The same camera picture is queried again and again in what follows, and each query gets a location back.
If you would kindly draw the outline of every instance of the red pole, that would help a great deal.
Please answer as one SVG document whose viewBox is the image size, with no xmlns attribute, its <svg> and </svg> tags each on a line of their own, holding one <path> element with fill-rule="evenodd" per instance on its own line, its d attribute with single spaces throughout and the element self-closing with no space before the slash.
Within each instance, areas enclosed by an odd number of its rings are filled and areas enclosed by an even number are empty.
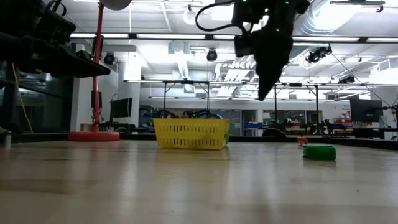
<svg viewBox="0 0 398 224">
<path fill-rule="evenodd" d="M 104 5 L 99 4 L 98 13 L 98 27 L 97 27 L 97 40 L 95 46 L 94 62 L 100 62 L 101 55 L 101 34 L 102 34 L 102 18 L 104 14 Z M 94 94 L 94 108 L 93 108 L 93 124 L 91 125 L 91 131 L 98 132 L 98 124 L 100 123 L 100 98 L 98 96 L 98 77 L 93 77 L 93 94 Z"/>
</svg>

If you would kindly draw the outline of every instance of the yellow basket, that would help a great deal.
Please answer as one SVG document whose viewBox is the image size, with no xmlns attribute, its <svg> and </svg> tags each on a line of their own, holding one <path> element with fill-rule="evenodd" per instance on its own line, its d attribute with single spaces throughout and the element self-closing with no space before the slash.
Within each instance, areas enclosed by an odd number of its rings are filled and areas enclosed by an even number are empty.
<svg viewBox="0 0 398 224">
<path fill-rule="evenodd" d="M 229 119 L 154 119 L 161 148 L 222 149 L 228 137 Z"/>
</svg>

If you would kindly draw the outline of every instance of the computer monitor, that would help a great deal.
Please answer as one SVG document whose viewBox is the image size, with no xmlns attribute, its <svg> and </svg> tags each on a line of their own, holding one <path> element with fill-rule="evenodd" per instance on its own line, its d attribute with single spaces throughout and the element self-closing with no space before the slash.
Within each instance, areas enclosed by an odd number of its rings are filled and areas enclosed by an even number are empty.
<svg viewBox="0 0 398 224">
<path fill-rule="evenodd" d="M 383 116 L 383 103 L 380 100 L 350 99 L 351 120 L 357 122 L 379 122 Z"/>
<path fill-rule="evenodd" d="M 132 98 L 111 101 L 111 122 L 113 118 L 128 118 L 131 115 Z"/>
</svg>

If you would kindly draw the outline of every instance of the red base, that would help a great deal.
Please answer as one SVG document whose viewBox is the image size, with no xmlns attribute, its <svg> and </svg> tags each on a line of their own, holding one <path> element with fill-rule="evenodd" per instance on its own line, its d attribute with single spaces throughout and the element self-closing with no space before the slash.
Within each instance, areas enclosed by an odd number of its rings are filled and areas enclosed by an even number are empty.
<svg viewBox="0 0 398 224">
<path fill-rule="evenodd" d="M 68 134 L 68 141 L 120 141 L 119 133 L 72 131 Z"/>
</svg>

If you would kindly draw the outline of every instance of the wooden table surface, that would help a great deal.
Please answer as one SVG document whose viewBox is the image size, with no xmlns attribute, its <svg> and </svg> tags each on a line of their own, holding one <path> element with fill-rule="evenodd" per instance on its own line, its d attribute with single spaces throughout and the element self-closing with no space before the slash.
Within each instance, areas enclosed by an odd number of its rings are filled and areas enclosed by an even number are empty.
<svg viewBox="0 0 398 224">
<path fill-rule="evenodd" d="M 398 154 L 336 149 L 327 162 L 297 144 L 16 144 L 0 150 L 0 223 L 398 223 Z"/>
</svg>

